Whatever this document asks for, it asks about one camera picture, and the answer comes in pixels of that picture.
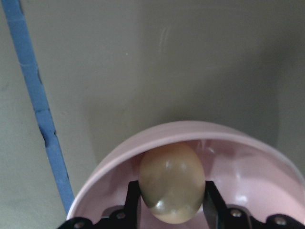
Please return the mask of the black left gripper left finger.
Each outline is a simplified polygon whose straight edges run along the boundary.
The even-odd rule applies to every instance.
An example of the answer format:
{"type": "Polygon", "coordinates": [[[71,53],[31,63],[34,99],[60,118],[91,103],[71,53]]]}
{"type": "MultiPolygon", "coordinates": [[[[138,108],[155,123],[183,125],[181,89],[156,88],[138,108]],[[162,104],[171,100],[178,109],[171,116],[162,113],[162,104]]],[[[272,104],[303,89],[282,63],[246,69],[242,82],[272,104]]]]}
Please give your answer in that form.
{"type": "Polygon", "coordinates": [[[139,229],[141,218],[141,191],[138,181],[128,184],[125,203],[114,210],[110,219],[111,229],[139,229]]]}

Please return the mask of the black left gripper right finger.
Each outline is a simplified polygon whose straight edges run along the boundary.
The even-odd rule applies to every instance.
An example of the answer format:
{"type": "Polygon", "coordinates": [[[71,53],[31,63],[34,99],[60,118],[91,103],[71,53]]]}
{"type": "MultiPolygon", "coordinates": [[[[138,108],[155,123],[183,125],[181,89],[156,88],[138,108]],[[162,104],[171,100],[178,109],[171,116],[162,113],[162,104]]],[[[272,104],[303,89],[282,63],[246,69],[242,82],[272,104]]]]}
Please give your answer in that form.
{"type": "Polygon", "coordinates": [[[251,229],[246,211],[236,205],[227,205],[212,181],[205,182],[203,213],[210,229],[251,229]]]}

